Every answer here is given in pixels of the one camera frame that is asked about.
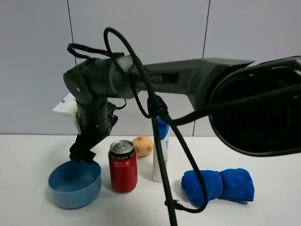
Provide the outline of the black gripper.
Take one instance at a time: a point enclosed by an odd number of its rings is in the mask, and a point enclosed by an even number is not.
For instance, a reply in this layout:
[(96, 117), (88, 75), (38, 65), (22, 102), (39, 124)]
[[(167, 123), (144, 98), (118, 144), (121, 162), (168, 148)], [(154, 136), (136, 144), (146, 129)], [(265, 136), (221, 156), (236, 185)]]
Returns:
[(81, 134), (70, 147), (70, 159), (79, 162), (92, 162), (96, 153), (91, 149), (108, 137), (112, 127), (118, 121), (114, 115), (116, 106), (108, 102), (107, 98), (98, 98), (89, 104), (77, 103), (80, 119)]

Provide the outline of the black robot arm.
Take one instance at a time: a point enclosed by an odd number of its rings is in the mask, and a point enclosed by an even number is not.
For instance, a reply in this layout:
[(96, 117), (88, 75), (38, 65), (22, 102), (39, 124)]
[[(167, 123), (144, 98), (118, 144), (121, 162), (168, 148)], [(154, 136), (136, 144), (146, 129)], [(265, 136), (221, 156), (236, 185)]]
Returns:
[(218, 138), (231, 149), (266, 157), (301, 150), (301, 58), (292, 56), (258, 65), (252, 61), (193, 59), (144, 66), (148, 82), (132, 58), (115, 61), (84, 56), (63, 80), (75, 97), (81, 134), (70, 159), (90, 162), (92, 148), (116, 123), (107, 99), (132, 99), (151, 87), (154, 92), (184, 94), (193, 112), (169, 124), (183, 125), (208, 116)]

